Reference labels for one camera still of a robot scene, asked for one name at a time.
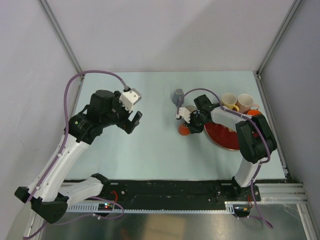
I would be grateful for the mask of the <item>small orange mug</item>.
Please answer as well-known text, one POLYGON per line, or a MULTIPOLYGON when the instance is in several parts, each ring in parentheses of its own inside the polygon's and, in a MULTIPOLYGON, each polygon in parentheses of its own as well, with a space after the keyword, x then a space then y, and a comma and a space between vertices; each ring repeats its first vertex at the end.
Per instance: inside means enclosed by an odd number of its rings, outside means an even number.
POLYGON ((191 132, 186 122, 182 122, 178 127, 178 133, 182 136, 188 136, 191 132))

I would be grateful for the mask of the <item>yellow mug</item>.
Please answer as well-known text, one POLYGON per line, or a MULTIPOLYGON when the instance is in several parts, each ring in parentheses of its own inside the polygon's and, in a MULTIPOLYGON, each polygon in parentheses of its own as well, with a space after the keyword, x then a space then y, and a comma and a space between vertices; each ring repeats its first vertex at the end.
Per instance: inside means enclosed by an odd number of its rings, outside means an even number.
POLYGON ((239 112, 240 108, 236 105, 237 97, 233 93, 224 93, 221 96, 221 102, 228 109, 239 112))

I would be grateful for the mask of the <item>pink mug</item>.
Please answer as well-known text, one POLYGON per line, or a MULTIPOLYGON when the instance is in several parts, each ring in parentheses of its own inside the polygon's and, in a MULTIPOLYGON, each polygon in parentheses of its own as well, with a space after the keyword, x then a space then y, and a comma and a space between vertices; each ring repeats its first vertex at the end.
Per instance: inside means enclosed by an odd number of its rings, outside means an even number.
POLYGON ((253 97, 249 94, 240 94, 237 98, 236 105, 239 107, 239 112, 246 114, 251 109, 259 110, 260 106, 255 103, 253 97))

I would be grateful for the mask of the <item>large orange mug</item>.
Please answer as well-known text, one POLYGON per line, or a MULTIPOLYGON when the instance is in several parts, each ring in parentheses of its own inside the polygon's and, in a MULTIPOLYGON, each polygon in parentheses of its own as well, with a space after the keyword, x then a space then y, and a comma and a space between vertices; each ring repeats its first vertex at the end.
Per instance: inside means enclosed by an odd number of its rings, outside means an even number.
POLYGON ((262 113, 257 109, 251 109, 247 112, 247 114, 250 116, 262 115, 262 113))

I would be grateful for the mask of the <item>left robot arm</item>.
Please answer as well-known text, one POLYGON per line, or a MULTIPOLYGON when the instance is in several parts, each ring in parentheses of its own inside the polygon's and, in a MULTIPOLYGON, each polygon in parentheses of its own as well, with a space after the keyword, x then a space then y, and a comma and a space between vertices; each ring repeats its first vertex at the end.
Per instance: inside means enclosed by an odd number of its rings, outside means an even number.
POLYGON ((139 125, 142 113, 129 119, 134 105, 141 100, 134 88, 123 93, 97 90, 90 103, 70 118, 61 141, 40 175, 29 185, 20 186, 14 195, 49 224, 62 218, 71 207, 88 198, 107 199, 111 194, 110 180, 100 173, 88 179, 63 186, 66 175, 77 159, 103 133, 104 128, 116 125, 131 134, 139 125))

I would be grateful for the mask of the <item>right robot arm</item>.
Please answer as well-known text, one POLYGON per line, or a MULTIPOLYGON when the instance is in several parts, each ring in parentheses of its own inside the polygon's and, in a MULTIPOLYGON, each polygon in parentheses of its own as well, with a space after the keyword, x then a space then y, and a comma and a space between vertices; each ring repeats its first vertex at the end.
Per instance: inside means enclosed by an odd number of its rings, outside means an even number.
POLYGON ((256 177, 263 164, 271 159, 277 149, 273 132, 262 114, 256 116, 236 112, 219 103, 212 103, 204 94, 194 99, 197 110, 180 107, 176 118, 184 119, 191 134, 201 133, 205 124, 225 126, 237 135, 242 160, 238 171, 231 179, 230 196, 241 201, 254 195, 256 177))

